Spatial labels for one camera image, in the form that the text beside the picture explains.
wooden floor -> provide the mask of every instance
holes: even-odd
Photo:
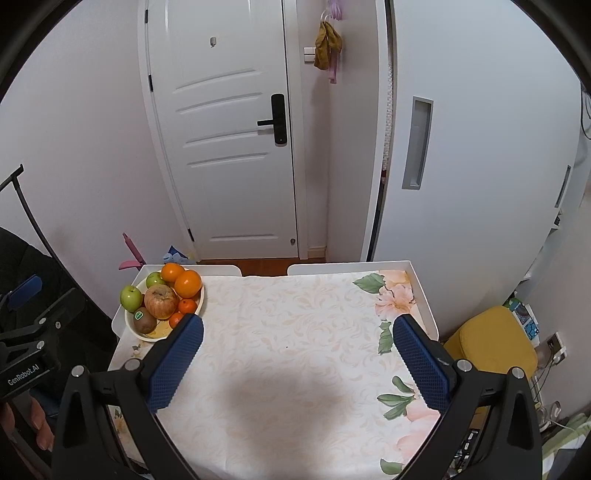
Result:
[[[281,277],[287,275],[287,268],[300,263],[325,263],[324,258],[253,258],[250,260],[204,260],[203,265],[236,265],[242,276]]]

wardrobe handle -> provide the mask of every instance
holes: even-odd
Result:
[[[423,181],[429,135],[431,133],[431,117],[433,115],[433,100],[413,97],[413,115],[410,121],[410,137],[403,190],[419,190]]]
[[[560,203],[562,202],[562,197],[564,196],[564,191],[566,190],[566,184],[569,182],[570,177],[570,165],[566,165],[566,172],[564,174],[564,180],[562,181],[562,186],[560,187],[560,193],[558,194],[558,198],[556,199],[556,204],[554,208],[558,208]]]

human hand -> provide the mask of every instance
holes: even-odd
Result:
[[[54,435],[47,424],[45,412],[34,398],[31,399],[31,422],[37,429],[37,446],[41,450],[53,450]],[[8,436],[14,431],[14,414],[10,406],[0,405],[0,424]]]

tablecloth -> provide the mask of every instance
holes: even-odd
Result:
[[[203,281],[203,344],[157,414],[202,479],[400,472],[439,418],[392,346],[399,314],[421,323],[405,272]],[[111,368],[150,347],[127,330]],[[142,461],[112,413],[127,454]]]

orange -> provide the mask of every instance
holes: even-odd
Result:
[[[195,270],[187,270],[174,281],[174,291],[179,297],[190,299],[201,290],[202,285],[201,276]]]
[[[195,313],[197,310],[197,303],[195,300],[182,299],[178,303],[178,310],[180,313]]]
[[[175,281],[178,276],[184,272],[184,268],[176,263],[167,263],[165,266],[162,267],[160,271],[160,276],[162,280],[169,282]]]
[[[184,313],[173,313],[170,317],[168,317],[168,324],[171,328],[175,328],[178,323],[183,319]]]

